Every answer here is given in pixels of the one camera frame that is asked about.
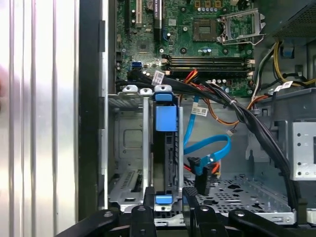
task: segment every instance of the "label tag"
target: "label tag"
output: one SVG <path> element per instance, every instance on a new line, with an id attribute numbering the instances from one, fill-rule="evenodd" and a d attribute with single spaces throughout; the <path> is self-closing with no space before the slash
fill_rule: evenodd
<path id="1" fill-rule="evenodd" d="M 206 117 L 207 116 L 207 112 L 208 112 L 207 108 L 199 107 L 197 102 L 193 103 L 191 114 L 193 114 L 193 115 L 200 115 L 200 116 Z"/>
<path id="2" fill-rule="evenodd" d="M 275 89 L 275 92 L 278 92 L 278 91 L 280 91 L 280 90 L 282 90 L 282 86 L 281 86 L 281 85 L 279 85 L 279 86 Z"/>
<path id="3" fill-rule="evenodd" d="M 282 85 L 282 89 L 290 88 L 291 85 L 293 84 L 293 81 L 287 81 Z"/>
<path id="4" fill-rule="evenodd" d="M 278 92 L 282 89 L 287 89 L 287 88 L 290 88 L 291 85 L 293 84 L 293 81 L 287 81 L 286 83 L 284 83 L 283 85 L 279 85 L 276 89 L 275 89 L 275 92 Z"/>
<path id="5" fill-rule="evenodd" d="M 161 85 L 164 77 L 164 73 L 160 71 L 155 71 L 154 78 L 152 80 L 152 85 Z"/>

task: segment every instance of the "black wire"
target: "black wire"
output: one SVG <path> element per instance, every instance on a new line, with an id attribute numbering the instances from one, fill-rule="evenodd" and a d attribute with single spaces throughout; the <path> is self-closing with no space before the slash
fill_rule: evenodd
<path id="1" fill-rule="evenodd" d="M 292 208 L 297 208 L 298 198 L 300 198 L 300 190 L 298 184 L 295 181 L 290 180 L 290 165 L 288 160 L 283 155 L 281 149 L 274 140 L 271 132 L 268 128 L 262 124 L 249 110 L 244 106 L 234 101 L 223 91 L 221 88 L 217 88 L 214 85 L 213 89 L 222 96 L 225 100 L 229 98 L 229 104 L 236 108 L 236 114 L 238 118 L 243 118 L 248 129 L 255 134 L 262 148 L 266 151 L 269 157 L 273 159 L 277 167 L 280 169 L 284 182 L 286 185 L 288 203 Z"/>
<path id="2" fill-rule="evenodd" d="M 129 73 L 129 76 L 135 81 L 140 81 L 142 83 L 146 83 L 149 85 L 151 85 L 152 83 L 152 80 L 149 77 L 143 75 L 141 72 L 131 71 Z M 215 94 L 212 94 L 207 91 L 201 91 L 191 85 L 167 77 L 164 77 L 162 83 L 171 85 L 172 88 L 175 90 L 186 91 L 186 93 L 195 93 L 203 98 L 207 98 L 210 100 L 216 99 L 214 101 L 234 109 L 238 120 L 246 124 L 249 131 L 256 136 L 264 151 L 266 151 L 268 156 L 275 162 L 276 166 L 280 169 L 286 186 L 288 204 L 291 208 L 297 209 L 298 198 L 301 197 L 301 194 L 298 184 L 295 181 L 290 180 L 289 161 L 285 158 L 282 150 L 276 143 L 269 129 L 263 123 L 261 123 L 253 115 L 252 112 L 250 112 L 247 108 L 239 104 L 237 101 L 233 100 L 219 86 L 212 83 L 208 84 L 205 82 L 201 82 L 204 86 L 211 89 Z"/>

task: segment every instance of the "metal bracket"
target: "metal bracket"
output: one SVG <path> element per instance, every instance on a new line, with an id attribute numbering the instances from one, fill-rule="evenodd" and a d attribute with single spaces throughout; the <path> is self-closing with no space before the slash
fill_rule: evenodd
<path id="1" fill-rule="evenodd" d="M 124 93 L 138 93 L 138 87 L 135 85 L 128 85 L 126 87 L 124 87 L 124 89 L 122 90 Z"/>
<path id="2" fill-rule="evenodd" d="M 315 138 L 316 122 L 293 123 L 293 180 L 316 180 Z"/>
<path id="3" fill-rule="evenodd" d="M 316 224 L 316 209 L 307 209 L 307 222 Z"/>
<path id="4" fill-rule="evenodd" d="M 239 35 L 238 37 L 233 38 L 233 34 L 231 31 L 233 19 L 237 18 L 237 17 L 241 18 L 241 17 L 247 16 L 247 15 L 254 16 L 254 23 L 253 23 L 254 33 L 248 34 L 248 35 Z M 233 41 L 233 40 L 243 40 L 243 39 L 247 39 L 247 38 L 262 36 L 262 39 L 256 43 L 253 43 L 250 41 L 248 42 L 248 43 L 251 43 L 253 45 L 256 45 L 260 41 L 262 41 L 263 37 L 264 37 L 263 34 L 260 34 L 262 29 L 266 25 L 266 23 L 262 22 L 263 19 L 265 19 L 265 16 L 262 15 L 261 13 L 259 13 L 257 8 L 251 9 L 251 10 L 246 10 L 246 11 L 241 11 L 238 13 L 223 15 L 223 16 L 221 16 L 221 18 L 218 19 L 218 21 L 223 24 L 223 28 L 224 28 L 224 31 L 223 31 L 222 35 L 218 38 L 218 41 L 221 42 L 222 44 L 229 44 L 229 43 L 225 43 L 225 42 Z"/>
<path id="5" fill-rule="evenodd" d="M 139 91 L 139 94 L 142 96 L 151 96 L 153 94 L 153 91 L 149 88 L 143 88 Z"/>
<path id="6" fill-rule="evenodd" d="M 156 85 L 155 92 L 172 92 L 171 85 Z"/>

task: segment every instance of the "metal frame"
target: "metal frame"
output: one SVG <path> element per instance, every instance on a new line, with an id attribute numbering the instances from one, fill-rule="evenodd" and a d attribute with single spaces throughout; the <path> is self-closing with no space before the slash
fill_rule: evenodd
<path id="1" fill-rule="evenodd" d="M 294 122 L 293 124 L 292 179 L 316 180 L 315 142 L 316 122 Z"/>
<path id="2" fill-rule="evenodd" d="M 0 7 L 0 236 L 78 220 L 79 1 Z"/>

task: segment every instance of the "pci express slot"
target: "pci express slot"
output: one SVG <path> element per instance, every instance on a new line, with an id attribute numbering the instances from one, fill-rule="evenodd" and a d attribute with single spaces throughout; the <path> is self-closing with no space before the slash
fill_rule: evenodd
<path id="1" fill-rule="evenodd" d="M 125 0 L 124 9 L 124 28 L 127 37 L 130 36 L 130 0 Z"/>
<path id="2" fill-rule="evenodd" d="M 143 0 L 136 0 L 136 27 L 143 24 Z"/>
<path id="3" fill-rule="evenodd" d="M 162 6 L 162 0 L 154 0 L 154 38 L 157 42 L 161 42 L 162 39 Z"/>

